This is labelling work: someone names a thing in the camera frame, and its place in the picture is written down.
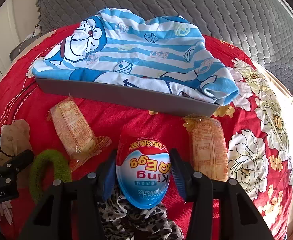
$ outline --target screw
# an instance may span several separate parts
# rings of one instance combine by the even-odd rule
[[[90,172],[87,176],[89,179],[94,179],[97,176],[97,174],[95,172]]]
[[[195,178],[197,178],[197,179],[200,179],[200,178],[202,178],[202,173],[199,172],[199,171],[196,171],[196,172],[193,173],[193,176],[194,176]]]
[[[235,186],[237,184],[237,181],[235,179],[229,179],[229,183]]]
[[[61,179],[55,179],[53,181],[53,185],[55,185],[55,186],[59,186],[60,184],[61,184]]]

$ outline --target green scrunchie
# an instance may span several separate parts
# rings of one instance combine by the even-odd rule
[[[61,179],[63,182],[71,181],[70,168],[63,155],[56,150],[43,151],[33,161],[29,174],[29,191],[36,204],[43,195],[41,184],[49,163],[53,163],[54,179]]]

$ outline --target blue striped cloth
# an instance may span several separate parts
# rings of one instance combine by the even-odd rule
[[[102,82],[229,104],[239,90],[181,16],[145,21],[104,8],[32,65],[37,78]]]

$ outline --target chocolate egg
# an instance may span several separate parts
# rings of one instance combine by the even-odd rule
[[[128,201],[141,209],[156,206],[164,197],[171,175],[168,150],[152,138],[135,138],[117,152],[117,179]]]

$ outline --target white flower print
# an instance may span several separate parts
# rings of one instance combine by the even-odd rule
[[[251,103],[248,100],[248,98],[253,95],[251,87],[245,82],[241,81],[243,77],[239,71],[234,68],[227,68],[230,71],[235,84],[239,88],[239,94],[232,100],[234,106],[240,107],[246,111],[251,111]]]
[[[293,186],[293,169],[291,169],[290,176],[288,178],[288,184]]]
[[[269,162],[263,139],[256,138],[251,130],[241,133],[236,133],[229,141],[229,178],[236,179],[253,200],[259,191],[266,191]]]
[[[258,210],[260,211],[261,215],[263,216],[263,219],[265,223],[267,224],[268,228],[271,228],[273,224],[275,224],[276,218],[278,215],[282,213],[283,205],[281,205],[283,198],[283,190],[279,192],[279,198],[275,195],[274,198],[270,201],[267,201],[266,205],[264,207],[260,206],[258,207]]]
[[[28,68],[28,72],[26,73],[26,77],[27,78],[32,78],[33,77],[33,74],[32,74],[32,68],[33,68],[33,64],[36,62],[36,61],[40,61],[40,60],[43,60],[44,57],[38,57],[36,58],[32,63],[31,63],[31,66]]]
[[[291,155],[288,156],[288,169],[293,169],[292,157]]]
[[[288,135],[281,116],[281,108],[272,91],[261,91],[255,98],[257,117],[261,120],[261,130],[267,133],[267,143],[270,149],[277,149],[282,161],[288,159]]]
[[[237,71],[245,78],[246,83],[251,87],[254,94],[258,96],[260,91],[270,90],[265,77],[257,70],[254,70],[252,66],[238,58],[235,58],[232,62]]]

